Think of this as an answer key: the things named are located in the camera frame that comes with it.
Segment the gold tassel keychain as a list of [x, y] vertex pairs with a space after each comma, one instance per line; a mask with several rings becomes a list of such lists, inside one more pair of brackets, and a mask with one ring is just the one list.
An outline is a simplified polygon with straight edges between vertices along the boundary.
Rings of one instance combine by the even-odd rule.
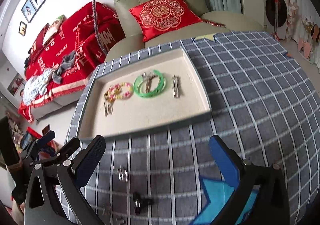
[[105, 100], [104, 101], [104, 115], [107, 117], [113, 113], [113, 104], [114, 100]]

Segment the silver heart pendant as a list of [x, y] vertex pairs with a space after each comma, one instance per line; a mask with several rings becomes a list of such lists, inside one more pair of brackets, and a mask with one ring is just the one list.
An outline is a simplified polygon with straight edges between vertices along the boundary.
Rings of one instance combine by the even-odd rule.
[[117, 173], [118, 173], [118, 179], [121, 182], [125, 182], [125, 183], [128, 182], [129, 174], [128, 174], [127, 170], [122, 165], [117, 169]]

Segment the black hair claw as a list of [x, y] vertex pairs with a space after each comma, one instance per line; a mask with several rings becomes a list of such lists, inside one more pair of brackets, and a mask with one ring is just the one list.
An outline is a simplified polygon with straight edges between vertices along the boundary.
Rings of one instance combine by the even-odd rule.
[[143, 198], [138, 192], [134, 192], [132, 194], [132, 197], [136, 215], [140, 215], [145, 209], [155, 203], [151, 198]]

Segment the green bangle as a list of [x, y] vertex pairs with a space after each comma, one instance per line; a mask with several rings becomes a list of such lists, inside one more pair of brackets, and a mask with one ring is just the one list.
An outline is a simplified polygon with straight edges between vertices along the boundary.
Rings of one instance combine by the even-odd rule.
[[[154, 79], [158, 79], [155, 87], [152, 86]], [[136, 95], [141, 98], [152, 98], [158, 96], [163, 92], [166, 85], [164, 75], [158, 70], [152, 70], [149, 73], [143, 73], [138, 76], [133, 83], [133, 90]]]

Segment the silver hair clip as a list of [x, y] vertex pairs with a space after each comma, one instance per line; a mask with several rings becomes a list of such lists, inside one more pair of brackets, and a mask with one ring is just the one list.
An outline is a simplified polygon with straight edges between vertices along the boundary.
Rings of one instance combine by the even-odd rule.
[[179, 98], [181, 95], [180, 91], [181, 85], [180, 85], [180, 77], [177, 75], [174, 75], [172, 77], [172, 89], [173, 89], [173, 96], [174, 98]]

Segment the teal jewelry tray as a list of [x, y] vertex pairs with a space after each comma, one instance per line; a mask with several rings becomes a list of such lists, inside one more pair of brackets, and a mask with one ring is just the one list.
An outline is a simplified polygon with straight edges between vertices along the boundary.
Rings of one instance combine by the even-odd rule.
[[[211, 118], [212, 107], [203, 82], [187, 51], [176, 48], [156, 55], [147, 51], [129, 54], [112, 64], [114, 70], [94, 77], [76, 129], [76, 137], [91, 140], [96, 135], [106, 139], [139, 137], [176, 129]], [[134, 83], [143, 73], [161, 72], [166, 85], [160, 95], [141, 98], [133, 94], [116, 100], [112, 115], [104, 115], [104, 94], [111, 85]], [[179, 98], [174, 98], [172, 77], [180, 77]]]

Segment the blue star sticker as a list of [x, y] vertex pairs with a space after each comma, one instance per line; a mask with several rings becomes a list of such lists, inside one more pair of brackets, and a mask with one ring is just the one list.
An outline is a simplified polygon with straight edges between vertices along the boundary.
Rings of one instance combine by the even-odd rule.
[[207, 203], [200, 213], [190, 222], [192, 225], [210, 224], [227, 203], [234, 188], [225, 181], [199, 176]]

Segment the white patterned cloth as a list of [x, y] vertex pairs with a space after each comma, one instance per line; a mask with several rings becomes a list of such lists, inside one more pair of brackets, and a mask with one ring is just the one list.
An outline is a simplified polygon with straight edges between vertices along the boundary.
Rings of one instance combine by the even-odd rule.
[[22, 101], [30, 105], [38, 95], [47, 93], [47, 86], [53, 75], [53, 68], [46, 68], [41, 75], [32, 76], [25, 84]]

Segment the grey cloth on sofa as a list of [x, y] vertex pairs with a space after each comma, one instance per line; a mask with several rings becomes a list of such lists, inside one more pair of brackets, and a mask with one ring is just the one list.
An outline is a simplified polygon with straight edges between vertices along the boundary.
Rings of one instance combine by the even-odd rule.
[[60, 65], [52, 73], [52, 79], [53, 79], [54, 83], [60, 84], [62, 82], [63, 72], [71, 69], [74, 66], [75, 59], [76, 59], [76, 51], [75, 50], [71, 51], [68, 55], [65, 55], [62, 58]]

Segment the grey checked tablecloth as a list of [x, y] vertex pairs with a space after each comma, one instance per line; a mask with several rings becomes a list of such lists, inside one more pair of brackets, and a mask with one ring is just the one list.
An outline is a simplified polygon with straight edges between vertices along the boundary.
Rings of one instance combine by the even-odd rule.
[[[199, 176], [221, 179], [209, 153], [219, 135], [255, 165], [278, 164], [285, 177], [290, 223], [298, 224], [319, 194], [319, 95], [300, 65], [266, 33], [236, 32], [216, 42], [193, 39], [131, 54], [182, 47], [195, 65], [212, 117], [180, 129], [106, 144], [82, 194], [106, 224], [190, 224], [207, 200]], [[118, 179], [123, 166], [127, 183]], [[135, 214], [134, 192], [154, 204]]]

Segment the red sofa blanket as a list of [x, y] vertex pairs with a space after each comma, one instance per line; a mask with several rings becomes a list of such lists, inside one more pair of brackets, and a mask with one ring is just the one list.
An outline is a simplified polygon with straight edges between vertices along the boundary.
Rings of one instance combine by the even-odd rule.
[[[96, 6], [99, 37], [108, 52], [125, 35], [116, 12], [99, 2]], [[18, 113], [30, 123], [78, 100], [93, 70], [106, 59], [95, 37], [92, 3], [87, 3], [62, 22], [57, 32], [46, 40], [44, 36], [48, 31], [47, 24], [29, 50], [24, 71], [26, 80], [41, 75], [46, 68], [57, 69], [62, 58], [73, 50], [76, 59], [74, 66], [63, 72], [60, 84], [51, 80], [45, 95], [38, 95], [30, 105], [20, 103]]]

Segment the large framed picture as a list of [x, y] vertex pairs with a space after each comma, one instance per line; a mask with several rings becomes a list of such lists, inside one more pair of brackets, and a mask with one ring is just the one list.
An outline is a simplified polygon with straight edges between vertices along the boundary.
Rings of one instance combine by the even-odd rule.
[[30, 23], [38, 10], [43, 6], [46, 0], [26, 0], [21, 12], [24, 15], [28, 23]]

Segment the red embroidered cushion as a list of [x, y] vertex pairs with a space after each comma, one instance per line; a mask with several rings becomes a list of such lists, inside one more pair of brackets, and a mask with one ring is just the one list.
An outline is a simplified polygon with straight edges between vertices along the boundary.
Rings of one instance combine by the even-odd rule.
[[129, 9], [129, 12], [139, 24], [144, 42], [202, 22], [184, 0], [150, 0]]

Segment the yellow star sticker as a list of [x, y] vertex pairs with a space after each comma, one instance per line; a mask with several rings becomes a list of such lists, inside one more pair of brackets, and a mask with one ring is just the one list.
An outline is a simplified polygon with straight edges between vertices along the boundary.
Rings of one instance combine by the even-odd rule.
[[193, 42], [216, 42], [215, 40], [215, 34], [206, 34], [206, 35], [201, 35], [201, 36], [196, 36], [193, 38]]

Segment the flexible gooseneck stand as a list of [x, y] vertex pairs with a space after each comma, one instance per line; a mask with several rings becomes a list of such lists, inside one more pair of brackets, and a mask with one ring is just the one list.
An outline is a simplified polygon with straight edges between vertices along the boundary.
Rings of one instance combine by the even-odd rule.
[[92, 0], [92, 11], [93, 11], [93, 25], [94, 25], [94, 32], [95, 32], [95, 37], [97, 39], [97, 43], [101, 49], [101, 51], [107, 55], [107, 51], [104, 48], [104, 44], [101, 41], [99, 37], [99, 31], [98, 31], [98, 13], [97, 13], [97, 6], [96, 6], [96, 0]]

